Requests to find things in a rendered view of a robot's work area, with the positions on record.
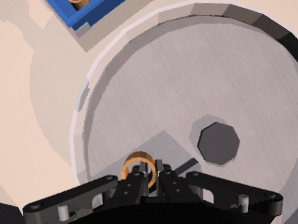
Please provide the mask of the blue crate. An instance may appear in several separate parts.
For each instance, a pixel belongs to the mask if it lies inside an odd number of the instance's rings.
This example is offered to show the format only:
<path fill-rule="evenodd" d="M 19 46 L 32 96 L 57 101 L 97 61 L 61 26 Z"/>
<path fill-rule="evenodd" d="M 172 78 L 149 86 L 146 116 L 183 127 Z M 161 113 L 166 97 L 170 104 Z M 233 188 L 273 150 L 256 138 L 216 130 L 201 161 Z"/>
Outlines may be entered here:
<path fill-rule="evenodd" d="M 95 23 L 125 0 L 89 0 L 89 3 L 82 7 L 79 11 L 74 9 L 69 0 L 46 1 L 64 21 L 64 23 L 69 28 L 72 27 L 72 31 L 80 38 L 88 32 Z"/>

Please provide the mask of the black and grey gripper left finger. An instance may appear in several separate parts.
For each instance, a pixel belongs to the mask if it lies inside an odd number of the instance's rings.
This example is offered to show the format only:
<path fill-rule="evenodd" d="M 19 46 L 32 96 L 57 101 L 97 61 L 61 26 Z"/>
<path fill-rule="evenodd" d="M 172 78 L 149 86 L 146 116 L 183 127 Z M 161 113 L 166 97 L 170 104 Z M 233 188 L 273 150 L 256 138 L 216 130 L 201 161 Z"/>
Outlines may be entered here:
<path fill-rule="evenodd" d="M 103 204 L 93 209 L 92 200 L 101 193 Z M 101 207 L 103 211 L 139 204 L 141 196 L 149 196 L 148 162 L 143 161 L 140 167 L 133 166 L 126 179 L 118 181 L 118 176 L 106 175 L 31 202 L 22 211 L 25 224 L 67 224 Z"/>

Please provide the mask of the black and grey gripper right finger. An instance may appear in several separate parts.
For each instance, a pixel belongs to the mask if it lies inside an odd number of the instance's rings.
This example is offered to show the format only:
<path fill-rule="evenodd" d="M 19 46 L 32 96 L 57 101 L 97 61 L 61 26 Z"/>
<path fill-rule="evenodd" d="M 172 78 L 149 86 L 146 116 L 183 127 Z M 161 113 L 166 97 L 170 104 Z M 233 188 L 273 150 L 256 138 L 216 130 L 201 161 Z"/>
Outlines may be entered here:
<path fill-rule="evenodd" d="M 156 193 L 157 196 L 165 195 L 167 203 L 204 206 L 207 203 L 259 224 L 281 224 L 283 196 L 277 192 L 197 171 L 186 173 L 186 178 L 178 177 L 171 170 L 162 159 L 155 160 Z M 203 200 L 203 189 L 212 192 L 214 204 Z"/>

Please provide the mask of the bronze bushing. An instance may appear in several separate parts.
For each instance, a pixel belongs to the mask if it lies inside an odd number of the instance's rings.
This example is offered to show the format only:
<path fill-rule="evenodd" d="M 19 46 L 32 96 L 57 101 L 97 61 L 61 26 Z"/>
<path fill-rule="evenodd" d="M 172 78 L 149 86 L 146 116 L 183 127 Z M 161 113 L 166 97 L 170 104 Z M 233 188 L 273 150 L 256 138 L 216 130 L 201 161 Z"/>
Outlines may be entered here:
<path fill-rule="evenodd" d="M 148 174 L 148 184 L 149 184 L 149 188 L 150 188 L 156 179 L 155 162 L 154 162 L 152 156 L 146 152 L 137 151 L 137 152 L 134 152 L 128 156 L 128 158 L 126 159 L 126 161 L 122 167 L 121 178 L 126 179 L 127 175 L 130 173 L 128 170 L 128 165 L 134 161 L 148 162 L 148 165 L 151 167 L 151 172 Z"/>
<path fill-rule="evenodd" d="M 77 0 L 69 0 L 69 2 L 72 4 L 74 9 L 79 11 L 82 7 L 84 7 L 84 5 L 89 3 L 89 0 L 78 0 L 78 1 Z"/>

